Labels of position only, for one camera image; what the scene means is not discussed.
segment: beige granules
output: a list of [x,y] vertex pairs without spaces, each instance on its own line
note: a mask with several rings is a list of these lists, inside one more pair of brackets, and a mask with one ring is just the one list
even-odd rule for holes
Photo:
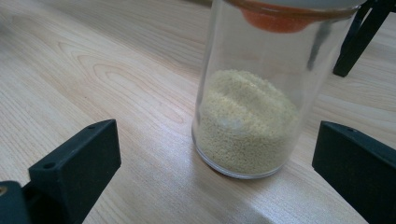
[[218,71],[206,82],[196,143],[217,165],[263,175],[289,156],[296,106],[270,82],[246,71]]

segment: wood grain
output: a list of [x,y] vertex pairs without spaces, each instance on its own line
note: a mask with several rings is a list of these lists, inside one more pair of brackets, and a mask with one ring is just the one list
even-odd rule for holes
[[191,121],[210,7],[186,0],[0,2],[0,180],[116,119],[122,166],[84,223],[365,223],[311,167],[319,122],[396,147],[396,16],[329,76],[290,161],[242,181],[199,158]]

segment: light wood surface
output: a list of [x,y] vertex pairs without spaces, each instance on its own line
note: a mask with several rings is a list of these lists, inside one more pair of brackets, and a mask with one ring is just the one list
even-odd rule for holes
[[69,137],[116,119],[122,166],[84,223],[365,223],[311,162],[321,120],[396,147],[396,16],[348,77],[329,76],[290,161],[237,180],[191,140],[209,14],[198,0],[0,1],[0,180],[26,184]]

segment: clear plastic container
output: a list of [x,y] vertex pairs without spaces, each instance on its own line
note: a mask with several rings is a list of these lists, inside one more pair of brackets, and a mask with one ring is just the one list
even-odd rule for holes
[[192,124],[207,164],[248,179],[287,161],[361,3],[214,0]]

